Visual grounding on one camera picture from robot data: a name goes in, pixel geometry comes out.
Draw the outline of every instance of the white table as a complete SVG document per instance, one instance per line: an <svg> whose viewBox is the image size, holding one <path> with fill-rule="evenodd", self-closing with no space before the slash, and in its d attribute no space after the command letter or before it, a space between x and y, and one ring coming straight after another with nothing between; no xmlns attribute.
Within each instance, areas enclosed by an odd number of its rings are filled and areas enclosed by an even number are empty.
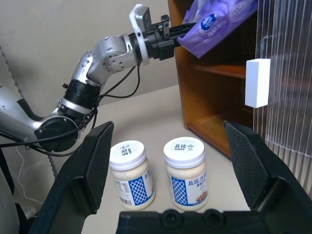
<svg viewBox="0 0 312 234"><path fill-rule="evenodd" d="M163 212L174 208L168 189L163 147L176 137L197 137L183 126L178 86L99 107L97 125L112 120L115 124L112 146L125 140L141 141L146 149L156 196L144 211ZM249 210L234 174L232 163L205 143L208 178L208 202L198 210ZM119 212L125 211L119 200L111 172L108 172L101 207L87 217L83 234L114 234Z"/></svg>

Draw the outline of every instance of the white block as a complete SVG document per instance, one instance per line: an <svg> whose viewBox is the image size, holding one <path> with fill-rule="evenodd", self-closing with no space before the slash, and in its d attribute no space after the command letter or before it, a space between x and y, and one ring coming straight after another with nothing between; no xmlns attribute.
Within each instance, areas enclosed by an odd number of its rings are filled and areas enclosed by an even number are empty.
<svg viewBox="0 0 312 234"><path fill-rule="evenodd" d="M246 62L245 105L259 108L268 105L270 59L257 58Z"/></svg>

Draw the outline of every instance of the white jar lid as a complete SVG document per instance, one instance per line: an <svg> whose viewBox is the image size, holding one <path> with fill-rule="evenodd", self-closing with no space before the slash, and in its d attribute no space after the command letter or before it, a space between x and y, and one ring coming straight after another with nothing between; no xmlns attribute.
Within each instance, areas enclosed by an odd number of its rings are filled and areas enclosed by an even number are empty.
<svg viewBox="0 0 312 234"><path fill-rule="evenodd" d="M146 159L144 145L136 140L128 140L111 148L109 165L117 171L126 171L140 165Z"/></svg>
<svg viewBox="0 0 312 234"><path fill-rule="evenodd" d="M203 142L193 137L180 137L169 141L164 147L165 160L174 168L192 168L205 160Z"/></svg>

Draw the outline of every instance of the white wall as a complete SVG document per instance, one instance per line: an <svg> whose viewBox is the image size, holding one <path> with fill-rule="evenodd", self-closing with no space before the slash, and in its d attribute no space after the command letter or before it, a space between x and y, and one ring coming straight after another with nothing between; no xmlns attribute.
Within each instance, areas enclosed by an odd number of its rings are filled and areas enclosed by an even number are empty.
<svg viewBox="0 0 312 234"><path fill-rule="evenodd" d="M166 0L2 0L0 45L16 84L35 113L46 115L64 95L80 56L100 38L131 33L129 12L150 7L152 22L168 14ZM123 73L111 76L105 89ZM139 94L177 84L174 58L141 67ZM112 93L126 95L137 84L136 72ZM115 101L106 98L103 103Z"/></svg>

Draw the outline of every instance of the jar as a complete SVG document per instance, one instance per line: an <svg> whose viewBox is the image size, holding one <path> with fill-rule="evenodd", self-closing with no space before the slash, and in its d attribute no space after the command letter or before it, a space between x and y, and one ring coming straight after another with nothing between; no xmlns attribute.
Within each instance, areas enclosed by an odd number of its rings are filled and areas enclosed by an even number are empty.
<svg viewBox="0 0 312 234"><path fill-rule="evenodd" d="M148 207L155 197L144 145L135 140L111 148L109 164L122 204L129 210Z"/></svg>
<svg viewBox="0 0 312 234"><path fill-rule="evenodd" d="M169 141L164 156L173 203L185 211L202 208L208 200L204 144L193 137Z"/></svg>

